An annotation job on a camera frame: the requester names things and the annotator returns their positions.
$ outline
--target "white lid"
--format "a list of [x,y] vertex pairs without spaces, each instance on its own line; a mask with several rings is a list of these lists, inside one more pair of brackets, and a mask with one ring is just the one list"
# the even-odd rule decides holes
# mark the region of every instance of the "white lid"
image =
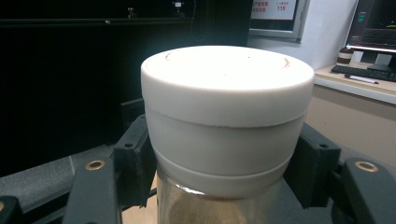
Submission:
[[221,127],[261,127],[300,117],[314,72],[260,49],[201,46],[168,50],[142,64],[145,105],[165,116]]

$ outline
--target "gray surface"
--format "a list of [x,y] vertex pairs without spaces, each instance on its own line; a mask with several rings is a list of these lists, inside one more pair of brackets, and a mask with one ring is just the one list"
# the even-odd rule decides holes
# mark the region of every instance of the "gray surface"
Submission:
[[342,146],[340,144],[337,144],[337,145],[342,149],[340,161],[345,161],[346,159],[349,159],[349,158],[362,158],[364,160],[376,162],[377,164],[379,164],[379,165],[383,166],[385,169],[387,169],[389,171],[389,173],[393,176],[393,178],[396,180],[396,167],[391,166],[391,165],[384,163],[382,161],[378,161],[370,156],[360,153],[357,150],[353,150],[351,148]]
[[283,180],[279,199],[271,211],[271,220],[273,223],[331,224],[331,211],[332,201],[329,201],[327,207],[303,209]]
[[99,146],[73,156],[0,178],[0,195],[15,196],[23,212],[52,194],[70,189],[75,169],[95,157],[108,157],[111,146]]

